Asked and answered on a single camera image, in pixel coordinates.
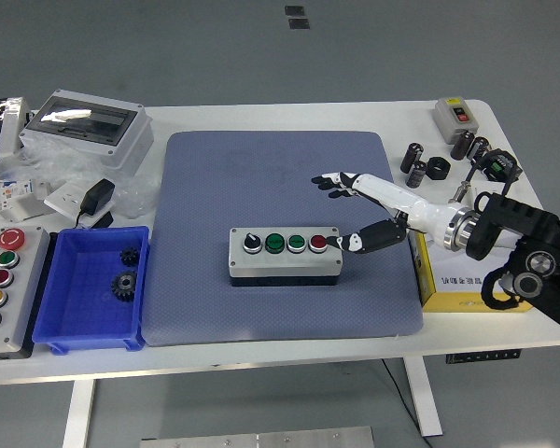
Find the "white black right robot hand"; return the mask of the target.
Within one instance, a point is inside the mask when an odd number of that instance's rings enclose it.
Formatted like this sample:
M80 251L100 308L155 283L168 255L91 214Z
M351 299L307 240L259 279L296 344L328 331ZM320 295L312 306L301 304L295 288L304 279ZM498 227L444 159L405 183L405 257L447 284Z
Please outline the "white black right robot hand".
M360 231L330 237L329 245L342 251L368 254L404 240L408 231L429 235L434 243L456 251L455 234L467 209L461 204L435 204L370 174L331 173L316 176L312 182L326 190L330 198L358 196L383 207L393 217L371 224Z

